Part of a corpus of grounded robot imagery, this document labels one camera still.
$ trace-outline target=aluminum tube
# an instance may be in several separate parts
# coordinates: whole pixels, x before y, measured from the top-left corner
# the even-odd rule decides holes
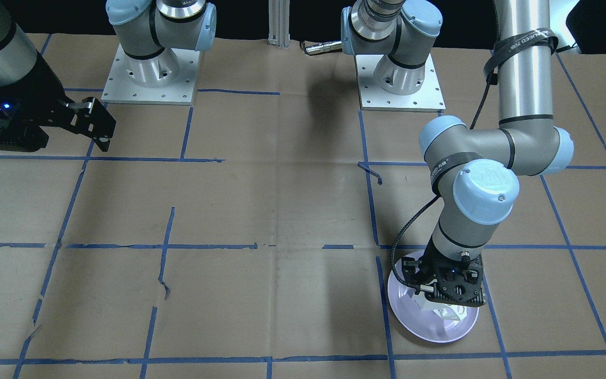
[[[496,0],[500,39],[549,28],[548,0]],[[553,115],[551,49],[533,46],[509,58],[499,70],[500,120]]]

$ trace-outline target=velcro strap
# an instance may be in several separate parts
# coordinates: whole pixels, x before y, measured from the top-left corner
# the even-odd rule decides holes
[[[551,29],[537,28],[527,33],[497,41],[493,48],[492,57],[483,67],[486,82],[496,85],[497,74],[495,74],[495,69],[517,53],[532,46],[548,46],[551,48],[551,54],[553,54],[556,52],[556,47],[558,47],[558,37]]]

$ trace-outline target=metal base plate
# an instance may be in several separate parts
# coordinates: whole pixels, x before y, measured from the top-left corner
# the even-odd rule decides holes
[[[400,96],[390,94],[378,86],[373,77],[382,55],[356,55],[357,82],[361,100],[361,109],[373,111],[409,111],[436,112],[446,108],[443,94],[438,84],[438,77],[433,66],[431,55],[425,62],[425,79],[420,89],[412,94]]]
[[[173,48],[180,72],[167,86],[146,88],[135,84],[125,70],[125,52],[119,45],[102,93],[103,103],[193,105],[200,52]]]
[[[421,250],[407,254],[415,259],[421,255]],[[401,273],[401,260],[397,261],[397,272]],[[478,308],[467,307],[467,317],[462,321],[444,320],[434,311],[421,310],[418,304],[411,299],[410,295],[413,291],[413,288],[399,283],[394,272],[390,272],[387,280],[387,297],[390,307],[399,322],[419,338],[435,343],[449,343],[466,336],[476,325]]]

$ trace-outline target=plate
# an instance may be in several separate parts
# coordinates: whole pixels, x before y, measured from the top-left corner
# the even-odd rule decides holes
[[[407,254],[407,257],[418,259],[422,251]],[[401,260],[397,261],[397,272],[401,273]],[[399,322],[411,333],[425,341],[434,343],[450,343],[466,336],[478,320],[479,309],[467,307],[467,317],[462,321],[444,320],[434,311],[422,311],[411,295],[413,288],[399,283],[394,272],[389,274],[387,280],[387,297],[390,307]]]

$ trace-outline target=black cable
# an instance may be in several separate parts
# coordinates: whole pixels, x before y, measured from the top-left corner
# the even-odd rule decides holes
[[[492,74],[486,77],[486,89],[483,91],[483,96],[481,97],[481,103],[478,105],[478,109],[476,110],[476,115],[473,117],[473,121],[471,125],[469,125],[469,130],[472,130],[476,127],[476,122],[478,121],[478,117],[481,115],[481,110],[483,110],[483,105],[486,103],[486,98],[488,98],[488,91],[490,91],[490,77]]]
[[[401,276],[399,276],[399,273],[397,273],[397,260],[396,260],[397,245],[401,241],[401,237],[403,236],[404,233],[406,233],[406,230],[409,228],[409,226],[411,226],[411,224],[417,218],[420,217],[420,214],[423,214],[424,211],[427,211],[427,209],[429,207],[431,207],[431,205],[433,203],[435,203],[440,198],[441,198],[440,195],[436,195],[427,204],[425,204],[425,206],[423,206],[418,211],[418,213],[416,213],[413,217],[411,217],[411,219],[406,223],[406,225],[404,225],[403,228],[401,228],[401,231],[399,231],[399,234],[397,234],[397,237],[394,239],[394,243],[392,243],[392,250],[390,251],[390,256],[389,256],[390,257],[390,264],[392,265],[392,273],[394,273],[394,276],[397,278],[397,280],[399,281],[399,283],[403,284],[404,286],[408,286],[408,287],[411,287],[411,288],[416,288],[417,290],[419,290],[419,286],[418,285],[412,285],[410,283],[407,283],[407,281],[403,280],[401,278]]]

